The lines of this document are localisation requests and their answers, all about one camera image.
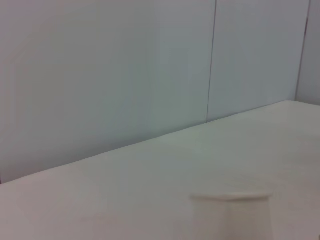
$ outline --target white paper cup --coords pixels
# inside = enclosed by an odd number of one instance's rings
[[[192,195],[195,240],[274,240],[271,194]]]

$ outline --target white tablecloth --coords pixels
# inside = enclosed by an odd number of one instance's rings
[[[3,240],[191,240],[190,194],[273,192],[276,240],[320,235],[320,106],[284,101],[0,186]]]

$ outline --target table surface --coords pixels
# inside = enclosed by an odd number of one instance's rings
[[[284,101],[0,186],[6,240],[192,240],[191,194],[272,192],[276,240],[320,235],[320,106]]]

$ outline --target white table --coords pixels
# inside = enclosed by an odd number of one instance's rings
[[[190,240],[190,194],[273,192],[276,240],[320,235],[320,106],[285,101],[0,186],[4,240]]]

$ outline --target white wall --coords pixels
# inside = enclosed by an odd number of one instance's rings
[[[296,100],[320,105],[320,2],[311,0]]]
[[[202,124],[214,0],[0,2],[3,182]]]
[[[209,120],[293,100],[309,0],[218,0]]]

